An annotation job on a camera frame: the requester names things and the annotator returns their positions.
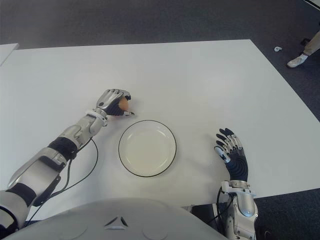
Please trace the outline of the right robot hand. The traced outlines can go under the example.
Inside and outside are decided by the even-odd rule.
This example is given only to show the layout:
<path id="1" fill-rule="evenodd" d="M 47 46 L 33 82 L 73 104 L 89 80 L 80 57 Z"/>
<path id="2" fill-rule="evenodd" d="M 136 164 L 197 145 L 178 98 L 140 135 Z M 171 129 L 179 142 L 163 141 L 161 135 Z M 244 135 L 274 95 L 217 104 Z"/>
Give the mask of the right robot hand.
<path id="1" fill-rule="evenodd" d="M 249 168 L 239 137 L 229 128 L 219 129 L 214 151 L 223 160 L 231 181 L 248 181 Z"/>

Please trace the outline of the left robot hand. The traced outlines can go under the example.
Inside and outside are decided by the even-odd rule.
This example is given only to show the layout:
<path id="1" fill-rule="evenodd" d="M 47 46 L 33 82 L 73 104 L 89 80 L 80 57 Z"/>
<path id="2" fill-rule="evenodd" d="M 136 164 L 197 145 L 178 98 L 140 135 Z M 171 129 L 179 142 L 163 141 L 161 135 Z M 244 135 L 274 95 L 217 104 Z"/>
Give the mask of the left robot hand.
<path id="1" fill-rule="evenodd" d="M 122 89 L 107 89 L 98 99 L 96 107 L 103 110 L 108 116 L 132 116 L 129 111 L 131 94 Z"/>

